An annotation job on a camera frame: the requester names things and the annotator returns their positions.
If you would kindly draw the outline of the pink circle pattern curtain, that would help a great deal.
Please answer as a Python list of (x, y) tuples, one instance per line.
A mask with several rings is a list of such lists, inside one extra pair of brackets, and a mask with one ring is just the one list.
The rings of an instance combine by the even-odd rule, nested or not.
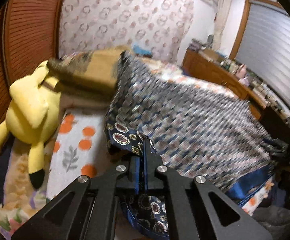
[(193, 12), (193, 0), (64, 0), (59, 55), (126, 45), (175, 63)]

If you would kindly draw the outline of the golden fringed cushion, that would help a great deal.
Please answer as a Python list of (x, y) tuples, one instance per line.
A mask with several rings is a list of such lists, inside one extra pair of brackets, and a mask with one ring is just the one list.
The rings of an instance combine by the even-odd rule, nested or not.
[(120, 45), (73, 53), (61, 59), (48, 59), (49, 73), (58, 79), (54, 90), (97, 101), (110, 101), (116, 91), (118, 63), (125, 51), (131, 51), (131, 48)]

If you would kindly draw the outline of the blue tissue box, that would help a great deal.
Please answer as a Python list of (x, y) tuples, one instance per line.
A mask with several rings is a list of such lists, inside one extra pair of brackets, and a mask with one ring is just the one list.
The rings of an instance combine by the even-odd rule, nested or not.
[(152, 52), (146, 49), (141, 48), (139, 45), (134, 44), (132, 47), (134, 54), (142, 57), (152, 57)]

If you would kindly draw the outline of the pink figurine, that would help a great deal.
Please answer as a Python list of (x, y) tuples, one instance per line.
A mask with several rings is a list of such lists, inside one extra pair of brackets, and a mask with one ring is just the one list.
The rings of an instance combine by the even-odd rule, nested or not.
[(245, 64), (241, 64), (236, 72), (236, 77), (238, 79), (243, 79), (247, 72), (247, 66)]

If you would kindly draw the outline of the orange fruit print blanket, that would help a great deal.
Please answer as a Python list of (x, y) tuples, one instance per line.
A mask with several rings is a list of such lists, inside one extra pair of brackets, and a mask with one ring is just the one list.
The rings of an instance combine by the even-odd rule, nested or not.
[(94, 178), (111, 166), (104, 134), (106, 110), (65, 111), (56, 137), (47, 183), (52, 200), (79, 176)]

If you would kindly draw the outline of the grey window blind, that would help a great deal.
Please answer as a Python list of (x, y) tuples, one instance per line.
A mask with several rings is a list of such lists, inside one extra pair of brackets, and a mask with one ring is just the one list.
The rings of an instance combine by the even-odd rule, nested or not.
[(290, 16), (251, 0), (236, 60), (247, 65), (290, 109)]

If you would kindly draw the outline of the yellow plush toy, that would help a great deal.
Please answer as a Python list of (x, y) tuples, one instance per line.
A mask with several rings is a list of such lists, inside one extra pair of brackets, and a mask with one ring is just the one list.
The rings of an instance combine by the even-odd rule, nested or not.
[(42, 186), (44, 171), (44, 144), (58, 127), (60, 93), (43, 85), (48, 77), (47, 61), (35, 71), (16, 81), (9, 88), (11, 101), (5, 120), (0, 124), (0, 147), (9, 134), (31, 145), (28, 173), (32, 186)]

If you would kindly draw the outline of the wooden louvered wardrobe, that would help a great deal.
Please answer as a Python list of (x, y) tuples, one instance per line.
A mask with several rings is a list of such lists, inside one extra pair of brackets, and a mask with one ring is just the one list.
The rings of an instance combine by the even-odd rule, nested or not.
[(10, 102), (11, 83), (57, 55), (62, 2), (0, 1), (0, 123)]

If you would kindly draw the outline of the cardboard box on desk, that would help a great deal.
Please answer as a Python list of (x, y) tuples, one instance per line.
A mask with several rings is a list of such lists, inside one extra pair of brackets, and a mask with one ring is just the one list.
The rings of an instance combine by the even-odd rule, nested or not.
[(199, 54), (208, 61), (217, 61), (221, 57), (217, 52), (211, 49), (201, 49), (199, 50)]

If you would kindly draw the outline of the navy patterned silk garment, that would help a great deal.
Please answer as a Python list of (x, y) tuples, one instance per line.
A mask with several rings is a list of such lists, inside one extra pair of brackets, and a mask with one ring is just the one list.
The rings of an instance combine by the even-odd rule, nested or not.
[(168, 170), (163, 190), (119, 194), (131, 225), (151, 239), (290, 239), (290, 160), (262, 146), (269, 133), (249, 103), (177, 83), (121, 53), (105, 118), (108, 151), (152, 153)]

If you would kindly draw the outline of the long wooden cabinet desk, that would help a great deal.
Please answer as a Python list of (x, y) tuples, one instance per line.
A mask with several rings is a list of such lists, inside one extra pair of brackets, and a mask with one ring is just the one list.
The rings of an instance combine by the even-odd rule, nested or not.
[(250, 102), (251, 112), (258, 120), (262, 120), (265, 116), (274, 113), (258, 95), (239, 83), (233, 74), (230, 74), (215, 63), (208, 61), (199, 53), (187, 49), (182, 67), (189, 76), (224, 86), (234, 92), (239, 99), (248, 100)]

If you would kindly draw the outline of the floral quilt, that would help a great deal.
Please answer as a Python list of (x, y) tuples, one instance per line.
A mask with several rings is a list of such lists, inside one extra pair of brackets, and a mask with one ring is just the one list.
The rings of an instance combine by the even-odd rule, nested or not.
[(30, 145), (15, 139), (0, 157), (0, 233), (11, 239), (14, 232), (48, 202), (46, 196), (50, 165), (54, 151), (59, 149), (56, 139), (44, 146), (43, 184), (34, 189), (28, 173)]

